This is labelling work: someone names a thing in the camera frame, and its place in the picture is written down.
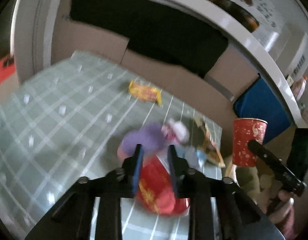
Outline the person's right hand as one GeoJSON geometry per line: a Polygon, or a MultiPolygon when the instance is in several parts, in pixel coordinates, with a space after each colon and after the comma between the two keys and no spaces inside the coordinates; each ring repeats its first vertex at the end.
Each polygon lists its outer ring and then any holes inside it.
{"type": "Polygon", "coordinates": [[[294,230],[294,198],[292,193],[280,190],[277,196],[283,202],[283,205],[271,213],[268,218],[283,234],[285,239],[295,239],[297,234],[294,230]]]}

